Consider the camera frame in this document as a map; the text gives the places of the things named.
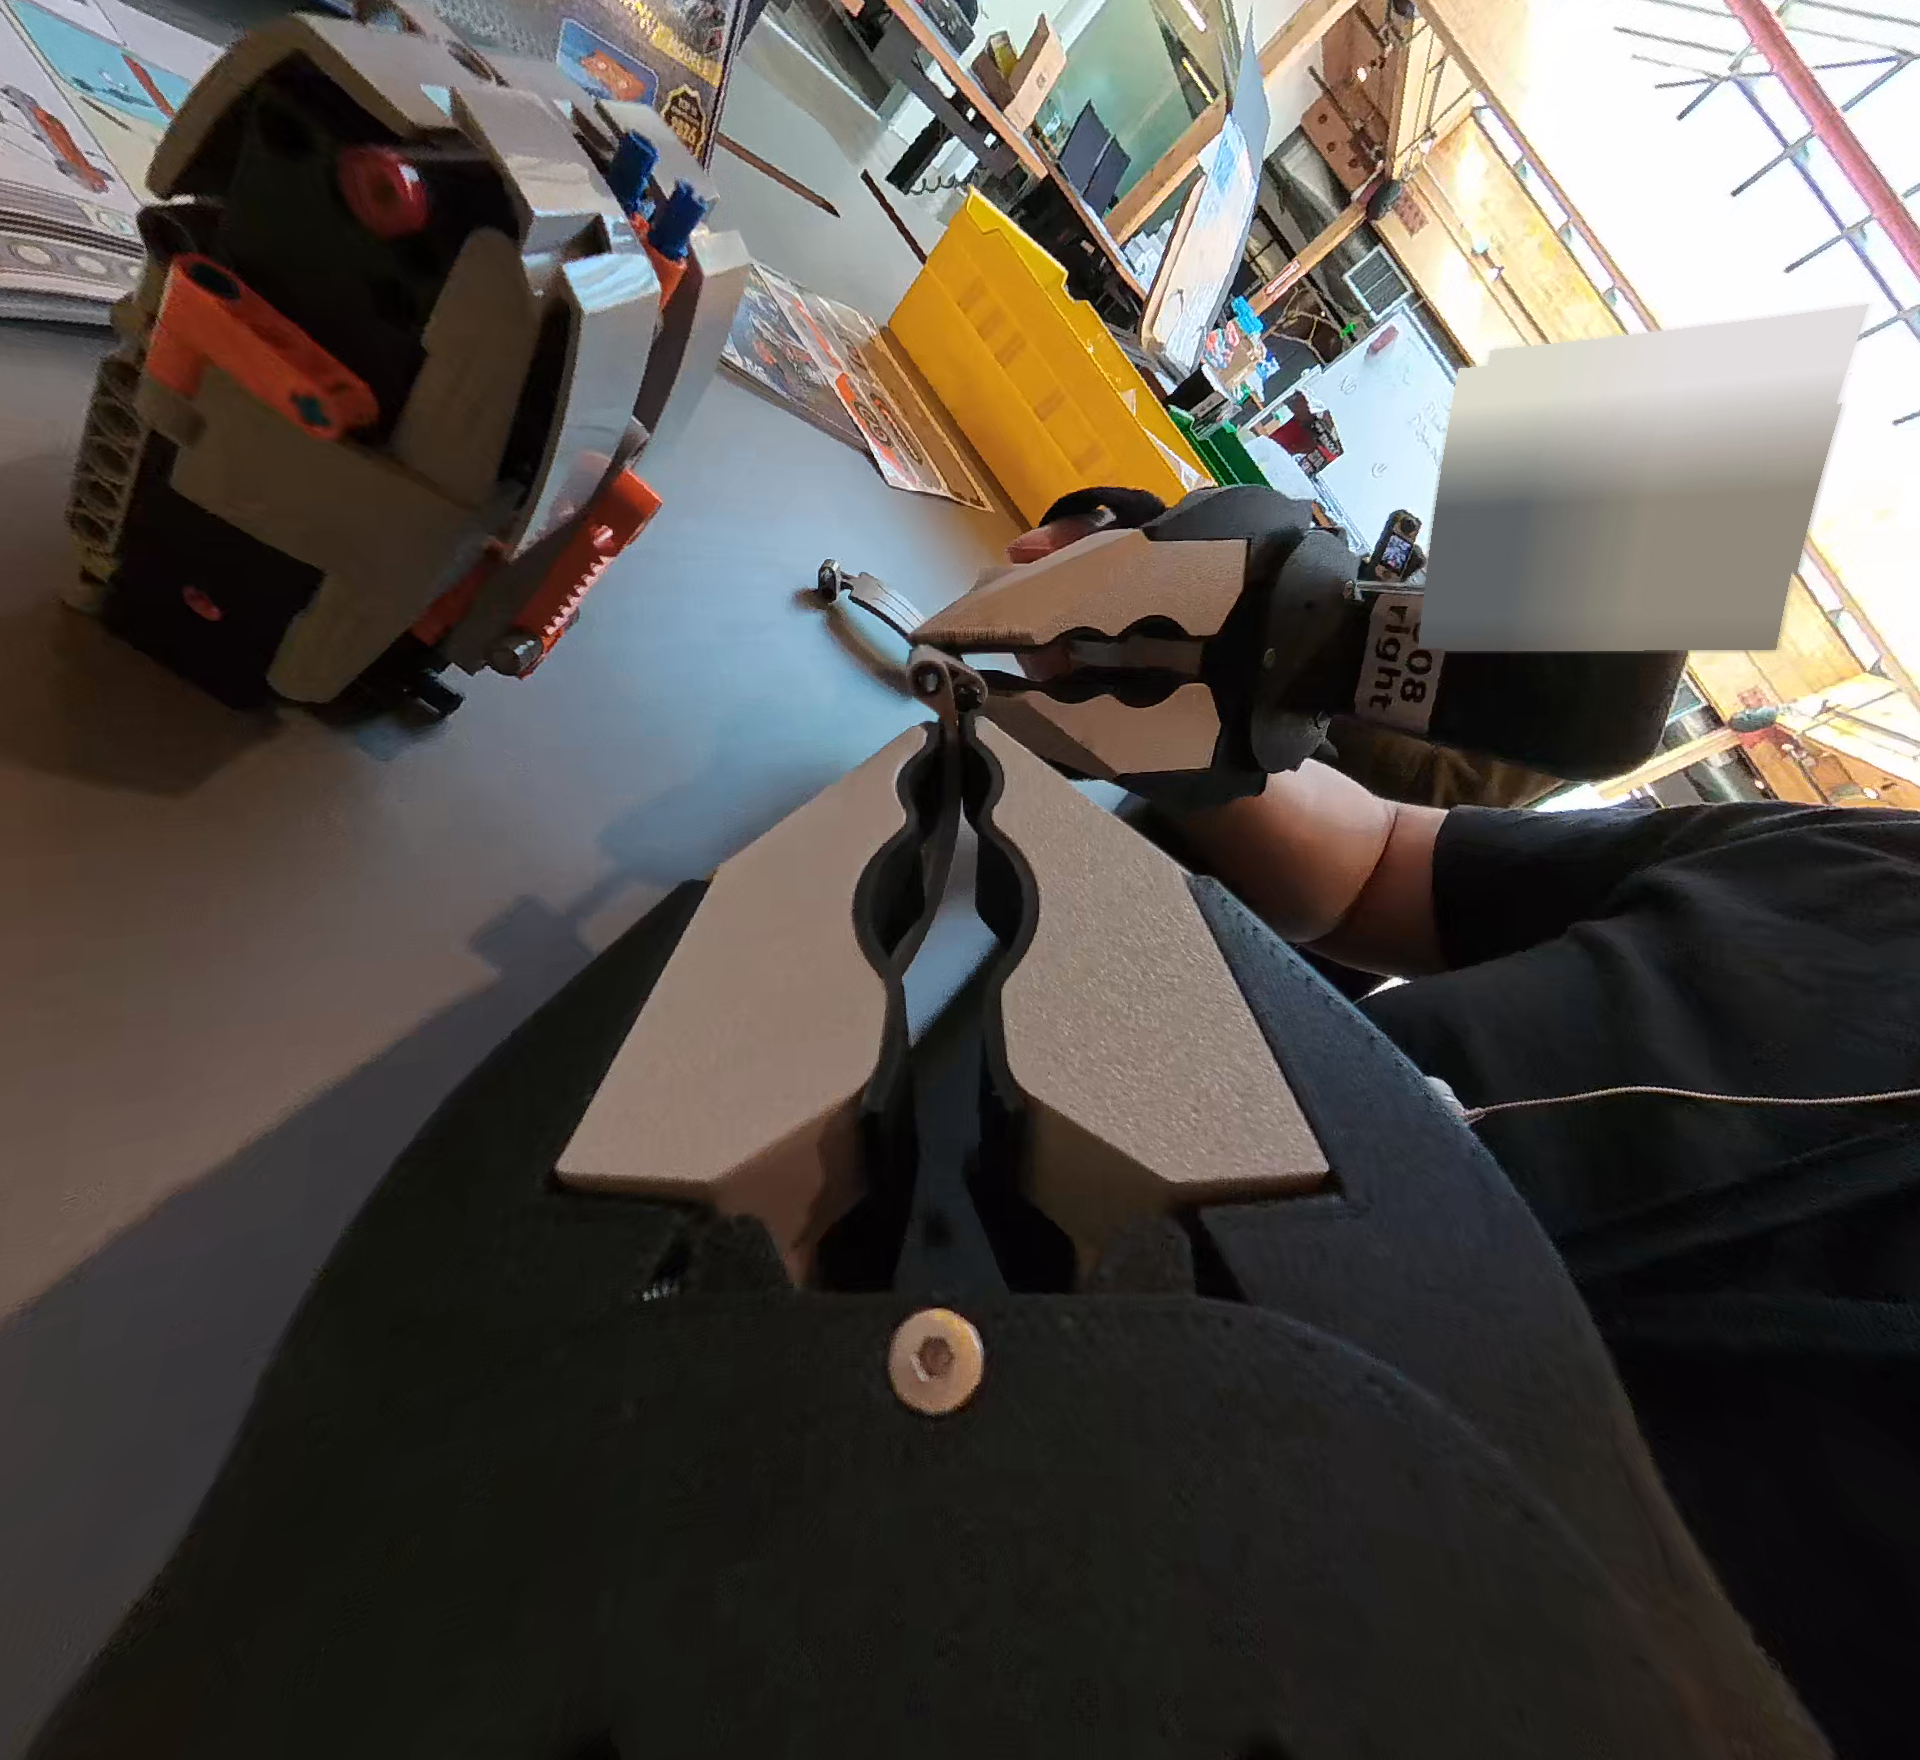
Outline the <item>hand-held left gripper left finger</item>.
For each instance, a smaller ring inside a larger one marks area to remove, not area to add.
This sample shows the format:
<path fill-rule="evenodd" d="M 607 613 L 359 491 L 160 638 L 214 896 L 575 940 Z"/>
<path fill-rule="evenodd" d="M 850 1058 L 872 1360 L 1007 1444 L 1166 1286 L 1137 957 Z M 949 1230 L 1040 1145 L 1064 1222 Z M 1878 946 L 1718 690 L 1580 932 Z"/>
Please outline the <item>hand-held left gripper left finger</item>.
<path fill-rule="evenodd" d="M 957 842 L 955 754 L 913 723 L 722 862 L 561 1150 L 569 1190 L 762 1223 L 805 1281 L 884 1190 L 904 980 Z"/>

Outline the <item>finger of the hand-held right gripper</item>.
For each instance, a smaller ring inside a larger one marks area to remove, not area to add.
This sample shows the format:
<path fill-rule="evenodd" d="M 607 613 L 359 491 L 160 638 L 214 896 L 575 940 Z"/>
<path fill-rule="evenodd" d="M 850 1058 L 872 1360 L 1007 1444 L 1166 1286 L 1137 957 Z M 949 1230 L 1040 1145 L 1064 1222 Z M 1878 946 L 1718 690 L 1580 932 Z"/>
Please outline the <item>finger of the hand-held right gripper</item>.
<path fill-rule="evenodd" d="M 1246 538 L 1155 540 L 1109 527 L 976 583 L 911 631 L 951 654 L 1020 652 L 1070 636 L 1121 641 L 1151 626 L 1213 639 L 1246 583 Z"/>
<path fill-rule="evenodd" d="M 986 676 L 981 715 L 1036 759 L 1076 780 L 1201 774 L 1221 743 L 1215 691 L 1176 679 L 1156 698 L 1149 682 Z"/>

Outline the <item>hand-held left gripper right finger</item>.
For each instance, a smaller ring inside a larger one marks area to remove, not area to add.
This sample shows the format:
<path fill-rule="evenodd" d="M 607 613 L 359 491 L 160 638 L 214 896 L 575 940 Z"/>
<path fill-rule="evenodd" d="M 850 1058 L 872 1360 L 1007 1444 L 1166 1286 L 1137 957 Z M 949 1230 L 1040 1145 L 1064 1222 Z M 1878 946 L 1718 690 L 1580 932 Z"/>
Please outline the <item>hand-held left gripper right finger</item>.
<path fill-rule="evenodd" d="M 1190 875 L 988 720 L 965 723 L 974 907 L 996 940 L 981 1145 L 1092 1277 L 1149 1219 L 1332 1192 L 1332 1163 Z"/>

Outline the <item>grey curved panel assembly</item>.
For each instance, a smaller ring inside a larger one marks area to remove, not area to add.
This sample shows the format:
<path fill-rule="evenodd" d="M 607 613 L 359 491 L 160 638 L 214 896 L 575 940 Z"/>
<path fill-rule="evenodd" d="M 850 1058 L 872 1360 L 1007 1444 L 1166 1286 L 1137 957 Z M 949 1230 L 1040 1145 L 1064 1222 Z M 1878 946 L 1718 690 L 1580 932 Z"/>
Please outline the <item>grey curved panel assembly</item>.
<path fill-rule="evenodd" d="M 858 572 L 828 557 L 821 562 L 816 594 L 822 603 L 850 603 L 879 620 L 908 645 L 904 667 L 913 696 L 937 714 L 946 730 L 961 730 L 981 717 L 988 703 L 986 679 L 965 660 L 925 639 L 926 615 L 876 572 Z"/>

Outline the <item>grey orange toy robot body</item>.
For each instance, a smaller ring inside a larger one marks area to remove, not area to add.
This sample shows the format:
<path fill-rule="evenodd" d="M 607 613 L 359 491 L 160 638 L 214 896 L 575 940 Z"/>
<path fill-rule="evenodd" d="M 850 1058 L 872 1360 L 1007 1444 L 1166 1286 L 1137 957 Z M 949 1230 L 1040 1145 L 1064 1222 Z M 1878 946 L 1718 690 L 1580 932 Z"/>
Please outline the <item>grey orange toy robot body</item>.
<path fill-rule="evenodd" d="M 72 601 L 236 709 L 531 678 L 660 511 L 752 266 L 653 106 L 424 0 L 292 12 L 148 168 L 66 499 Z"/>

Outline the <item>person's right forearm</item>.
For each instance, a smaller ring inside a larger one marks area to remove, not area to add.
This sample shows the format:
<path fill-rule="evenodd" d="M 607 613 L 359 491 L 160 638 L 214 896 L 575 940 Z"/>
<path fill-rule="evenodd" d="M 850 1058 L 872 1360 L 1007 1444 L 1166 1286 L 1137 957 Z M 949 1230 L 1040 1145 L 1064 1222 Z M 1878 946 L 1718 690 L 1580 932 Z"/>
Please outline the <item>person's right forearm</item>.
<path fill-rule="evenodd" d="M 1171 836 L 1287 942 L 1381 980 L 1446 967 L 1435 856 L 1448 813 L 1383 797 L 1331 764 L 1175 811 Z"/>

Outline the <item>green plastic bin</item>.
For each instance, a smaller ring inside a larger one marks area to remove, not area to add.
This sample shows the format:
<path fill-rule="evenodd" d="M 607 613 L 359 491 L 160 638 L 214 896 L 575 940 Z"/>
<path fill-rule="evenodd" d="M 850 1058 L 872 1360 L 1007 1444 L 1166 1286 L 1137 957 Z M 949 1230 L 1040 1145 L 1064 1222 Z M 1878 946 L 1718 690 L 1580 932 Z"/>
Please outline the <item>green plastic bin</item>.
<path fill-rule="evenodd" d="M 1166 415 L 1217 485 L 1272 485 L 1266 469 L 1246 450 L 1236 423 L 1226 414 L 1201 418 L 1182 405 L 1166 405 Z"/>

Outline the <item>yellow plastic bin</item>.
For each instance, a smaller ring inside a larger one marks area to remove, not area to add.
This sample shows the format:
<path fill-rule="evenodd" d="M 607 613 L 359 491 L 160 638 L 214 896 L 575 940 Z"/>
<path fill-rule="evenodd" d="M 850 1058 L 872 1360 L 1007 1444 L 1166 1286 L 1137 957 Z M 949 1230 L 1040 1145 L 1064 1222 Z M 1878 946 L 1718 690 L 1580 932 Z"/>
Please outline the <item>yellow plastic bin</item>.
<path fill-rule="evenodd" d="M 1215 484 L 1064 267 L 981 191 L 887 328 L 1028 524 L 1087 489 L 1176 506 Z"/>

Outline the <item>person's black shirt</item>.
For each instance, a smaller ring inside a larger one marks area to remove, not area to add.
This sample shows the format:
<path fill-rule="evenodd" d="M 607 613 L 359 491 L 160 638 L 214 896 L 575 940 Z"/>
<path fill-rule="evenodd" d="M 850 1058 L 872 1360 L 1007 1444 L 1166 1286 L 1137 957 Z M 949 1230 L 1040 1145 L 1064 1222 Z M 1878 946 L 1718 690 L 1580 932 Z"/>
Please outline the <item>person's black shirt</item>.
<path fill-rule="evenodd" d="M 1540 1219 L 1839 1755 L 1918 1750 L 1913 811 L 1457 809 L 1360 1001 Z"/>

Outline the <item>sticker sheet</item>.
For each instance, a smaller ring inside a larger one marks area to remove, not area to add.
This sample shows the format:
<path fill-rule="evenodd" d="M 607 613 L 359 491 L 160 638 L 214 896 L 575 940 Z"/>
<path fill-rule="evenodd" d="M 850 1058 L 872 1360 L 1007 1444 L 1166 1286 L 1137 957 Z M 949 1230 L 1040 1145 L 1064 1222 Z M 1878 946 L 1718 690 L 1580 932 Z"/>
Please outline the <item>sticker sheet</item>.
<path fill-rule="evenodd" d="M 893 336 L 862 312 L 752 261 L 722 368 L 756 397 L 864 452 L 889 487 L 996 508 L 981 459 L 906 371 Z"/>

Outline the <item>white display board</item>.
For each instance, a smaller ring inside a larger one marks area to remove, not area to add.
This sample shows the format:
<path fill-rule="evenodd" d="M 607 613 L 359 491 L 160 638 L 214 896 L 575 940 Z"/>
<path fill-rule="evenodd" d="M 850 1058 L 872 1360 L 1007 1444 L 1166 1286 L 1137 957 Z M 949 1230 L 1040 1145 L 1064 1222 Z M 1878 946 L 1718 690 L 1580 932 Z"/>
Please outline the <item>white display board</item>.
<path fill-rule="evenodd" d="M 1140 315 L 1142 348 L 1176 379 L 1196 371 L 1229 301 L 1261 198 L 1270 121 L 1261 44 L 1248 42 L 1213 155 L 1172 223 Z"/>

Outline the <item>open instruction manual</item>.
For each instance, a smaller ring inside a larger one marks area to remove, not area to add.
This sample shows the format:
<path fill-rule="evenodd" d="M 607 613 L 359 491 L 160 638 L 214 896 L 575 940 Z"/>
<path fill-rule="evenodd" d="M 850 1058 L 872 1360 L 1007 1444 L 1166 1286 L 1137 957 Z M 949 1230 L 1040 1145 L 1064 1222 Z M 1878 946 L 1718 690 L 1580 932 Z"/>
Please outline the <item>open instruction manual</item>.
<path fill-rule="evenodd" d="M 106 325 L 148 168 L 223 46 L 124 0 L 3 0 L 3 318 Z"/>

